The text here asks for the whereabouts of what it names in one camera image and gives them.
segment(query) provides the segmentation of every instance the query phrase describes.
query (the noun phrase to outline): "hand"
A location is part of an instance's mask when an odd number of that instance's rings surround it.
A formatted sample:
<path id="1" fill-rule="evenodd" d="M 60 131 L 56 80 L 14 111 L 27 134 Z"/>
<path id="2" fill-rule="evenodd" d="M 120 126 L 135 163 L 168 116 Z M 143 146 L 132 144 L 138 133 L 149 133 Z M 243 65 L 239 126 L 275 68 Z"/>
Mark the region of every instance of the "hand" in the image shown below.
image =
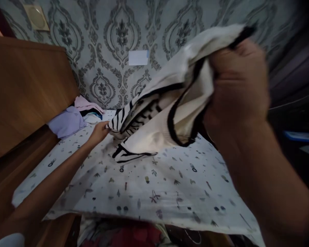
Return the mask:
<path id="1" fill-rule="evenodd" d="M 209 58 L 218 73 L 204 116 L 211 137 L 265 122 L 270 98 L 264 52 L 247 39 L 236 50 L 221 49 Z"/>
<path id="2" fill-rule="evenodd" d="M 108 135 L 110 132 L 110 129 L 106 129 L 105 126 L 109 121 L 100 122 L 97 125 L 95 125 L 93 133 L 90 135 L 87 143 L 89 143 L 92 146 L 96 146 L 101 141 L 104 140 L 104 138 Z"/>

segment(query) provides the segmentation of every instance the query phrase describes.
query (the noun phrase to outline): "white sleeve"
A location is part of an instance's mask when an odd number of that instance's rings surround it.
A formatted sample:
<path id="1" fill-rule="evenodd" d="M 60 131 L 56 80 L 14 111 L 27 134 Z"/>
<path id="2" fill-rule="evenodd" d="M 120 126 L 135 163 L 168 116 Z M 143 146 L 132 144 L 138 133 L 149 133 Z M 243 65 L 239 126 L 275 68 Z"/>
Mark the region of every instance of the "white sleeve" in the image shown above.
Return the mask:
<path id="1" fill-rule="evenodd" d="M 0 247 L 24 247 L 24 236 L 13 233 L 0 239 Z"/>

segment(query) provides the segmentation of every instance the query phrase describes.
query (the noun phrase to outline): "purple shirt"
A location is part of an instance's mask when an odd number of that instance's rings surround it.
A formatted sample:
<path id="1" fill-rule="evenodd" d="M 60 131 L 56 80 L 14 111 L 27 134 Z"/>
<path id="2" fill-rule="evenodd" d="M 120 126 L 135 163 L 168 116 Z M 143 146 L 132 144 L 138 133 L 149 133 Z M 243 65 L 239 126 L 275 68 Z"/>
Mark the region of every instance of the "purple shirt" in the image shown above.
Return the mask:
<path id="1" fill-rule="evenodd" d="M 54 117 L 48 126 L 58 138 L 64 139 L 87 126 L 87 123 L 83 120 L 80 112 L 74 106 L 70 106 Z"/>

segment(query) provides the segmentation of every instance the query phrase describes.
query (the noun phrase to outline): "wall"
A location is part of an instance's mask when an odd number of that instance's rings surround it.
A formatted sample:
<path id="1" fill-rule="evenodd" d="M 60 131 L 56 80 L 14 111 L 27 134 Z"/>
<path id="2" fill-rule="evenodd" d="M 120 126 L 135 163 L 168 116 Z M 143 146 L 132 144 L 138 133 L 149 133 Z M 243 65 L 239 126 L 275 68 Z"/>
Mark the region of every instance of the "wall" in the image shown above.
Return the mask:
<path id="1" fill-rule="evenodd" d="M 23 9 L 38 4 L 50 32 L 32 30 Z M 66 48 L 81 94 L 106 109 L 121 108 L 192 37 L 206 28 L 257 23 L 253 39 L 269 64 L 303 27 L 292 0 L 0 0 L 17 38 Z M 147 66 L 129 66 L 128 51 L 148 49 Z"/>

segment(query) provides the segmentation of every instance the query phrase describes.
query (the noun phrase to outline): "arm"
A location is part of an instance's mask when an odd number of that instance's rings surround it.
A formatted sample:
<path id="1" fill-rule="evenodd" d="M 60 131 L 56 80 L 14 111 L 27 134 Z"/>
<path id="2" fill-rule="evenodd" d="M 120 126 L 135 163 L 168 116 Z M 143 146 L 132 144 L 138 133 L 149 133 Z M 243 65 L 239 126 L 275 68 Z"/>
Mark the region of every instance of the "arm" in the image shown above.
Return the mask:
<path id="1" fill-rule="evenodd" d="M 49 174 L 0 226 L 0 239 L 12 233 L 22 233 L 39 224 L 50 210 L 93 148 L 108 134 L 107 122 L 94 128 L 89 140 Z"/>
<path id="2" fill-rule="evenodd" d="M 267 246 L 302 246 L 309 237 L 309 189 L 281 152 L 266 121 L 264 54 L 246 40 L 211 57 L 219 74 L 205 127 Z"/>

